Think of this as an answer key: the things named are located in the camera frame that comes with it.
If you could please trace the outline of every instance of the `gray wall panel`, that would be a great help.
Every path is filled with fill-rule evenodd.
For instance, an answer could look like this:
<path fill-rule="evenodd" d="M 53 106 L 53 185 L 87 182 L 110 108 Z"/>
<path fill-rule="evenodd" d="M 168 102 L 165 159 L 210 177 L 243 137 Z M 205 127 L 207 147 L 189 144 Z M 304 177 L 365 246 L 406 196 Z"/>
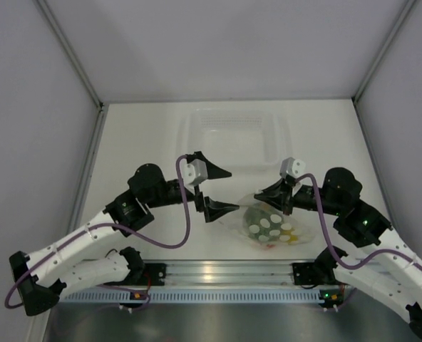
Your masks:
<path fill-rule="evenodd" d="M 4 308 L 8 258 L 66 230 L 95 121 L 34 3 L 0 0 L 0 341 L 22 341 L 28 323 L 23 309 Z"/>
<path fill-rule="evenodd" d="M 404 0 L 49 0 L 104 100 L 349 98 Z"/>
<path fill-rule="evenodd" d="M 392 215 L 422 257 L 422 1 L 359 103 Z"/>

